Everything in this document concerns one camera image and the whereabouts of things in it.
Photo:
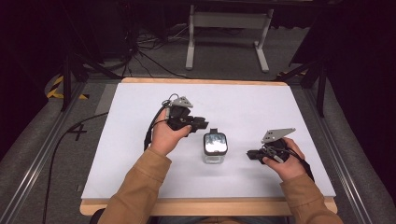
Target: metal rail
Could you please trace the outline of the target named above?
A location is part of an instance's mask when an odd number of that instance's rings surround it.
[[[43,169],[47,158],[51,155],[56,145],[56,140],[59,137],[60,130],[62,129],[67,116],[69,115],[70,111],[73,108],[73,105],[78,100],[78,97],[81,95],[85,83],[78,82],[75,85],[75,89],[72,94],[72,101],[70,105],[66,108],[64,112],[58,116],[55,120],[55,123],[52,129],[49,132],[48,137],[44,141],[43,146],[37,153],[35,160],[32,162],[32,165],[26,172],[20,186],[18,187],[17,191],[15,192],[14,196],[12,197],[11,201],[9,202],[5,212],[0,218],[0,224],[8,224],[12,223],[21,210],[24,201],[26,200],[27,196],[29,195],[30,190],[32,189],[33,185],[35,184],[38,176]]]
[[[355,213],[356,218],[358,219],[360,224],[373,223],[373,221],[370,219],[366,207],[363,204],[363,201],[361,200],[361,196],[359,195],[355,182],[347,169],[343,157],[340,154],[340,150],[335,144],[332,133],[329,129],[329,126],[327,125],[326,119],[321,118],[317,111],[314,93],[311,90],[304,90],[304,94],[305,97],[308,99],[310,108],[315,113],[315,117],[320,126],[320,129],[323,131],[323,135],[325,136],[326,142],[330,149],[332,163],[334,164],[337,174],[340,177],[341,183],[344,187],[344,191],[349,199],[350,204],[352,205],[352,209]]]

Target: gray carpet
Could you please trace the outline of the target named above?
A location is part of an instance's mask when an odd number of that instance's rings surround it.
[[[270,66],[269,74],[261,72],[252,47],[253,41],[259,34],[249,30],[238,35],[228,35],[217,30],[200,32],[196,37],[195,62],[192,71],[184,69],[188,43],[183,39],[160,49],[144,52],[174,73],[191,78],[269,80],[281,71],[290,70],[289,61],[304,38],[306,30],[269,31],[264,44],[264,53]],[[136,57],[147,67],[152,76],[174,77],[147,58]],[[137,60],[132,60],[129,67],[131,74],[127,71],[125,76],[149,76],[148,71]],[[62,132],[82,119],[107,111],[117,82],[108,80],[101,74],[92,74],[83,90],[83,93],[89,94],[90,98],[76,102],[62,127]],[[308,103],[306,92],[315,92],[315,88],[302,90],[295,85],[291,88],[336,191],[335,200],[339,216],[345,223],[359,223],[332,162],[323,132],[315,119],[316,112]],[[2,176],[0,212],[2,214],[49,134],[56,117],[59,116],[61,106],[61,99],[50,99],[0,162],[0,176]],[[325,96],[325,117],[372,223],[396,223],[396,212],[392,200],[365,158],[353,132],[350,131],[342,109],[334,98],[331,85],[327,86]],[[47,223],[89,223],[90,218],[84,217],[78,210],[80,196],[105,121],[106,117],[86,121],[84,130],[87,133],[82,134],[77,141],[76,134],[67,134],[60,144],[52,173]],[[13,223],[41,223],[49,164],[50,161],[47,161]]]

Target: tan sleeve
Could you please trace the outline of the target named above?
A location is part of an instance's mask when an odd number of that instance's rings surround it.
[[[99,224],[146,223],[171,161],[148,148],[111,197]]]
[[[324,197],[307,174],[280,184],[297,224],[343,223],[324,204]]]

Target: hand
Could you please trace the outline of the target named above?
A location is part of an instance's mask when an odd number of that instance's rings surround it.
[[[284,137],[283,140],[285,140],[286,145],[289,148],[293,149],[301,157],[301,159],[305,159],[303,152],[298,148],[298,146],[294,143],[292,139]],[[277,161],[273,161],[267,157],[264,157],[262,161],[270,168],[275,170],[283,181],[292,179],[297,175],[303,175],[306,173],[300,161],[291,155],[284,163],[278,163]]]
[[[171,152],[177,145],[178,141],[189,134],[191,126],[187,125],[178,131],[173,131],[167,124],[165,120],[166,109],[161,111],[156,122],[158,122],[153,128],[151,150],[154,150],[161,155],[166,156]]]

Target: white board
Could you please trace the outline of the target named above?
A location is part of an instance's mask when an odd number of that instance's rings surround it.
[[[324,196],[332,184],[288,86],[121,83],[117,87],[82,199],[109,199],[143,153],[146,131],[173,93],[193,104],[191,116],[209,121],[180,140],[159,198],[283,197],[277,174],[246,155],[259,149],[267,130],[296,128],[294,139],[311,165]],[[228,152],[222,164],[205,164],[203,137],[210,128],[225,133]]]

